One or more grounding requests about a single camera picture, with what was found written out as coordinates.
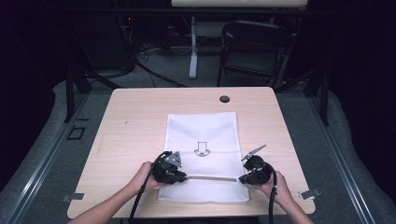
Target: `white towel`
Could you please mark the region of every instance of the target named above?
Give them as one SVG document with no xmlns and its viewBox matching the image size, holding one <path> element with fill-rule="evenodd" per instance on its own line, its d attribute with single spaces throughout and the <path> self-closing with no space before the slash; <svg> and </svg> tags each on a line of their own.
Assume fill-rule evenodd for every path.
<svg viewBox="0 0 396 224">
<path fill-rule="evenodd" d="M 234 112 L 168 115 L 164 150 L 180 152 L 187 176 L 238 178 L 244 174 Z M 160 188 L 159 200 L 194 203 L 248 201 L 237 182 L 188 179 Z"/>
</svg>

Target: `forearm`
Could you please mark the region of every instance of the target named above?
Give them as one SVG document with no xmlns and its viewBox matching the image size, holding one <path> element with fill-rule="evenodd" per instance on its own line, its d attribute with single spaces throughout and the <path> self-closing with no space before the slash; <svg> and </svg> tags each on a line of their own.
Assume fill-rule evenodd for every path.
<svg viewBox="0 0 396 224">
<path fill-rule="evenodd" d="M 280 205 L 282 209 L 288 214 L 290 217 L 291 221 L 294 224 L 310 224 L 314 223 L 311 218 L 305 213 L 303 208 L 297 204 L 297 202 L 292 201 L 288 203 L 283 203 Z"/>
<path fill-rule="evenodd" d="M 125 187 L 95 207 L 87 210 L 69 223 L 108 223 L 109 220 L 138 192 L 136 187 Z"/>
</svg>

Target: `chair seat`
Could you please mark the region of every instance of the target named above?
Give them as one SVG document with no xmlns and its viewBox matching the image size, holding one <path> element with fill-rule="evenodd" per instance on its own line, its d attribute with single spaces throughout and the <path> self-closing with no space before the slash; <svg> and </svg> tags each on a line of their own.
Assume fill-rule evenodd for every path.
<svg viewBox="0 0 396 224">
<path fill-rule="evenodd" d="M 224 65 L 256 73 L 274 74 L 276 72 L 277 52 L 237 52 L 226 56 Z"/>
</svg>

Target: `table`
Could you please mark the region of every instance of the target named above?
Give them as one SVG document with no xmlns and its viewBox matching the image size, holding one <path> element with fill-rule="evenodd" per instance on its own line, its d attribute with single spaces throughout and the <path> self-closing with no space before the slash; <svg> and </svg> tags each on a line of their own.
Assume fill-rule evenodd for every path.
<svg viewBox="0 0 396 224">
<path fill-rule="evenodd" d="M 222 103 L 222 95 L 230 102 Z M 273 90 L 238 87 L 114 90 L 76 188 L 84 197 L 71 202 L 67 215 L 76 217 L 107 199 L 130 181 L 142 162 L 154 161 L 163 152 L 168 114 L 230 111 L 236 113 L 242 156 L 266 144 L 258 155 L 282 172 L 296 202 L 313 213 L 313 201 L 298 196 L 308 186 Z M 177 203 L 158 201 L 155 189 L 143 195 L 135 217 L 266 215 L 269 200 L 257 190 L 249 194 L 245 203 Z M 133 204 L 134 198 L 114 217 L 128 217 Z M 276 204 L 274 214 L 284 211 Z"/>
<path fill-rule="evenodd" d="M 172 7 L 305 7 L 308 0 L 172 0 Z M 191 17 L 190 79 L 197 77 L 196 20 Z"/>
</svg>

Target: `person's left hand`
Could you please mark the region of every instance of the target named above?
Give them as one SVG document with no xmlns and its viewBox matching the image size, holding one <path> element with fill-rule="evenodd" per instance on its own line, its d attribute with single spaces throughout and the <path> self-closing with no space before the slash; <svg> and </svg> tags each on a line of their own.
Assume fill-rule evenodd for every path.
<svg viewBox="0 0 396 224">
<path fill-rule="evenodd" d="M 128 183 L 127 187 L 140 189 L 140 187 L 143 185 L 143 183 L 146 180 L 146 177 L 149 173 L 150 168 L 151 168 L 150 161 L 143 162 L 142 165 L 140 166 L 139 170 L 137 171 L 137 173 L 134 175 L 132 180 Z M 155 189 L 155 188 L 159 187 L 160 185 L 161 184 L 158 183 L 154 179 L 154 177 L 151 175 L 148 179 L 148 183 L 146 184 L 145 192 Z"/>
</svg>

